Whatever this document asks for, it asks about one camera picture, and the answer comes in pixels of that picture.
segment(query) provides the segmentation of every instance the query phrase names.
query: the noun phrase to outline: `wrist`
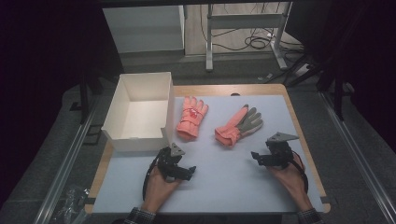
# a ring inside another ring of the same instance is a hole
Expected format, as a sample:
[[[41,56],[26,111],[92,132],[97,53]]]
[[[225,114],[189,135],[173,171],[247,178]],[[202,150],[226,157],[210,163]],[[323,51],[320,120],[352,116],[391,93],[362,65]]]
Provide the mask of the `wrist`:
[[[313,208],[311,201],[309,200],[308,195],[303,191],[300,193],[291,194],[294,202],[297,204],[299,210],[301,212],[307,211]]]
[[[157,211],[159,209],[159,206],[157,206],[155,204],[152,204],[152,203],[144,202],[142,204],[142,206],[140,206],[140,208],[143,209],[143,210],[146,210],[146,211],[148,211],[150,213],[154,213],[155,214],[155,213],[157,213]]]

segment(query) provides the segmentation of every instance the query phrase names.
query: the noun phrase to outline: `glove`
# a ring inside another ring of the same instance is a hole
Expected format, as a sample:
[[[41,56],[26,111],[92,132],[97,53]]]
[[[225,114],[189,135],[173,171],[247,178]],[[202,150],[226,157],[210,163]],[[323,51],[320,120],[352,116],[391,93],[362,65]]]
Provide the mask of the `glove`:
[[[263,124],[262,114],[256,112],[256,107],[248,110],[248,105],[244,105],[225,126],[215,129],[216,140],[224,146],[233,147],[241,137],[255,133]]]
[[[184,97],[183,113],[180,123],[176,126],[178,135],[186,140],[197,138],[199,125],[208,108],[202,100],[197,104],[195,97]]]

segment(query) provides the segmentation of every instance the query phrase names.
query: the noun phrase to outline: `open box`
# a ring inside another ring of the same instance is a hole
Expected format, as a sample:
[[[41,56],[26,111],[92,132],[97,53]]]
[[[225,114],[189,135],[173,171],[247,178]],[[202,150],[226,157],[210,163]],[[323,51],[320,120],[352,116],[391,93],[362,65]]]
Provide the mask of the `open box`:
[[[170,146],[174,101],[170,73],[120,75],[102,131],[118,151]]]

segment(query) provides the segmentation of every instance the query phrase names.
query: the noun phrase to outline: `person's right hand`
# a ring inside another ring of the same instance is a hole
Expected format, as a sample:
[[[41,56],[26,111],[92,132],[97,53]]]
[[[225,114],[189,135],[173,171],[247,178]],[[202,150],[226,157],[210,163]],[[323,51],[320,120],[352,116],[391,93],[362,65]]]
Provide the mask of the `person's right hand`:
[[[158,209],[160,209],[181,182],[181,179],[176,179],[172,183],[166,182],[158,167],[154,166],[148,178],[146,199],[141,208],[151,213],[157,213]]]
[[[296,153],[293,153],[293,156],[293,159],[304,170],[304,165],[300,157]],[[296,202],[301,211],[306,211],[313,208],[308,195],[305,193],[303,178],[293,164],[289,164],[289,166],[283,170],[278,170],[271,166],[267,166],[266,168],[286,188],[291,198]]]

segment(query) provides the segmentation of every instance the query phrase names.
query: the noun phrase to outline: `plaid sleeve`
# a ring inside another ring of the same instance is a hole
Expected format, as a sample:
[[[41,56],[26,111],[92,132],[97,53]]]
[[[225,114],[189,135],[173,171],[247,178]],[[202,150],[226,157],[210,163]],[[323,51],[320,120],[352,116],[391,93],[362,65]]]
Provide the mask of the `plaid sleeve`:
[[[151,224],[155,218],[155,213],[135,207],[124,220],[124,224]]]
[[[301,224],[324,224],[315,208],[297,213]]]

